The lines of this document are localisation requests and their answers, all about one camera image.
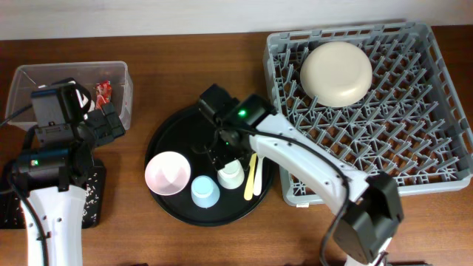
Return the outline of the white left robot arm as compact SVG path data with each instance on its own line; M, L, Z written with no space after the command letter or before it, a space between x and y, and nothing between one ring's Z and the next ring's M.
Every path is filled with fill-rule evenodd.
M99 146L124 135L112 103L86 113L73 103L35 103L32 127L8 183L24 211L29 265L82 265L83 214L92 189L103 190Z

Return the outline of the white cup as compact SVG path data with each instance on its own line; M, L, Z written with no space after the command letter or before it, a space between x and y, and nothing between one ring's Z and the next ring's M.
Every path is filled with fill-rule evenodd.
M241 162L234 160L217 172L219 184L228 190L233 190L241 186L245 179L245 172Z

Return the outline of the beige plate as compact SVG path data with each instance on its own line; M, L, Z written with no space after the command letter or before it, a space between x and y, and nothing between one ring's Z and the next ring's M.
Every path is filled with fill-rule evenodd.
M343 41L328 42L306 57L300 82L306 95L322 106L345 107L367 94L372 83L372 65L357 46Z

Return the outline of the red snack wrapper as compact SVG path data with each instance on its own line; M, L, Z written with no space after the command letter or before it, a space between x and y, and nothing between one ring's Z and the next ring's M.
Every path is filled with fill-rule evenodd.
M112 86L110 81L97 83L95 86L96 101L95 108L102 109L102 105L110 103L112 99Z

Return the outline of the white plastic fork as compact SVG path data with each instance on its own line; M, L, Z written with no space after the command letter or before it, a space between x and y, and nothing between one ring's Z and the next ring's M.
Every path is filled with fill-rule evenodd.
M264 156L257 155L256 161L256 171L254 175L254 184L253 184L253 195L259 196L262 192L262 168L263 168L263 160Z

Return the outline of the light blue cup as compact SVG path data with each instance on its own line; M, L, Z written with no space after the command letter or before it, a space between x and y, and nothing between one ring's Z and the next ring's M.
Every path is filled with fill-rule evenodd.
M191 184L191 199L200 208L214 206L220 198L218 185L209 177L201 175Z

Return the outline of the pink bowl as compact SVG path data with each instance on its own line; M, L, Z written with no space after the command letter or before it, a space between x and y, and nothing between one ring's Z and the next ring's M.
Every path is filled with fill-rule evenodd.
M160 195L171 196L181 192L191 177L191 165L180 153L161 152L147 163L145 181L148 188Z

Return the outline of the round black tray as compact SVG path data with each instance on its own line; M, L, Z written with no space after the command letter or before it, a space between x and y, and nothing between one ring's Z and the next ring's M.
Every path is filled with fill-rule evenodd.
M183 155L191 166L191 179L200 175L217 181L217 171L207 154L197 154L194 148L201 149L213 139L214 127L199 112L196 106L184 108L170 116L154 133L147 148L145 162L164 151L175 151ZM191 184L181 192L171 196L152 193L160 207L174 218L203 227L227 225L252 212L263 201L271 189L277 164L269 159L263 160L262 193L252 200L244 199L245 186L228 190L219 187L220 198L210 208L201 208L191 199Z

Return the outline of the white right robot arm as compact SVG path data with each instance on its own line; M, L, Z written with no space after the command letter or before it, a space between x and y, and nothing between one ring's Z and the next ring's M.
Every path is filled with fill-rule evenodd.
M255 153L295 175L322 198L335 217L322 238L346 253L347 265L386 265L387 247L404 213L398 185L385 172L371 177L335 158L295 129L265 99L201 95L199 110L232 152Z

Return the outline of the grey dishwasher rack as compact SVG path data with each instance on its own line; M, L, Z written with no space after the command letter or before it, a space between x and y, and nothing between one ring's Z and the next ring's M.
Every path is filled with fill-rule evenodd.
M322 106L300 70L317 47L365 52L372 83L357 103ZM472 130L430 26L418 22L274 33L263 57L271 103L304 136L370 175L388 173L403 196L458 191L472 181Z

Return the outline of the clear plastic waste bin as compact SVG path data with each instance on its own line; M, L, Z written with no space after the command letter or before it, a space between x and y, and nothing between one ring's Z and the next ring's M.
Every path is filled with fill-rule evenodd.
M95 96L95 85L109 81L117 114L128 130L132 122L133 83L128 66L123 61L95 61L19 66L13 76L7 98L5 117L31 104L30 94L40 86L74 78Z

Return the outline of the yellow plastic knife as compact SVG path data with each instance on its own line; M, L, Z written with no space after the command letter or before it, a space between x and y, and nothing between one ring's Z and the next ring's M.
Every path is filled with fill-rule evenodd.
M249 162L249 172L247 182L245 184L244 199L250 201L253 197L254 175L256 170L256 153L253 153Z

